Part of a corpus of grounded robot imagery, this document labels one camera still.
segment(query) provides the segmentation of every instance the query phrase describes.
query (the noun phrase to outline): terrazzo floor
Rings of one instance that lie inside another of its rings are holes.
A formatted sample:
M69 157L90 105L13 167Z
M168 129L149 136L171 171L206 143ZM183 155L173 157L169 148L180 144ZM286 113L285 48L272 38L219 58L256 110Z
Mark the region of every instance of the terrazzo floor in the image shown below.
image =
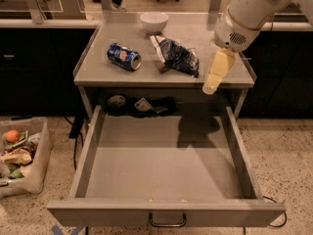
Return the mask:
M99 15L100 4L90 0L86 7ZM223 0L222 6L229 2ZM207 12L209 0L126 0L128 11L199 11ZM313 119L239 118L238 125L250 157L257 182L265 196L285 203L288 221L280 229L247 228L253 235L313 234ZM53 150L43 191L0 200L0 235L4 234L85 234L76 227L62 227L46 206L50 201L65 200L74 175L75 141L68 139L70 124L63 117L48 117ZM77 157L80 154L78 142ZM275 224L283 221L279 217ZM90 227L89 234L120 235L241 235L242 228L128 228Z

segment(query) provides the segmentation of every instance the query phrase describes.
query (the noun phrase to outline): open drawer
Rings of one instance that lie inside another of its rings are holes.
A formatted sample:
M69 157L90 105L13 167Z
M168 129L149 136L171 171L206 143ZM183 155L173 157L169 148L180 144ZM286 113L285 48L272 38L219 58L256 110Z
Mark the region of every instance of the open drawer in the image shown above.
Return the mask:
M179 104L168 117L93 118L66 201L64 226L266 226L286 209L266 203L232 110Z

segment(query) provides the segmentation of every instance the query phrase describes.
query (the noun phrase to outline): black snack bag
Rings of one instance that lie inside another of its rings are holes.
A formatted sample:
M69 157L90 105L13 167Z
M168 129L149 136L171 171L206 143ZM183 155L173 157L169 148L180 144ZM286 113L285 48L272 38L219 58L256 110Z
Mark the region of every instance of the black snack bag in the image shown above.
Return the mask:
M195 49L187 49L178 42L161 36L152 35L150 39L160 60L167 67L194 77L199 76L199 59Z

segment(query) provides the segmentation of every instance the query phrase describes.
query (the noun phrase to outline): soda can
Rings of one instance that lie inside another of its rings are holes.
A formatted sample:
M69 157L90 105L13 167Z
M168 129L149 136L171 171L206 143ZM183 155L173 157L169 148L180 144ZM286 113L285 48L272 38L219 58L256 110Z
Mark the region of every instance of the soda can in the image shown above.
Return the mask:
M108 58L116 65L135 71L141 65L141 56L135 50L113 43L108 49Z

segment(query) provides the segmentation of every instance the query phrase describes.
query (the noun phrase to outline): white bowl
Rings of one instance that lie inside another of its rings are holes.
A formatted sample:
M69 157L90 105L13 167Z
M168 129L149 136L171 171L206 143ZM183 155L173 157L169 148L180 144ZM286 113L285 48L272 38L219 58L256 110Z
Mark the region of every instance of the white bowl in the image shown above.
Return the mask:
M147 12L140 16L140 21L148 33L158 34L165 29L168 15L161 12Z

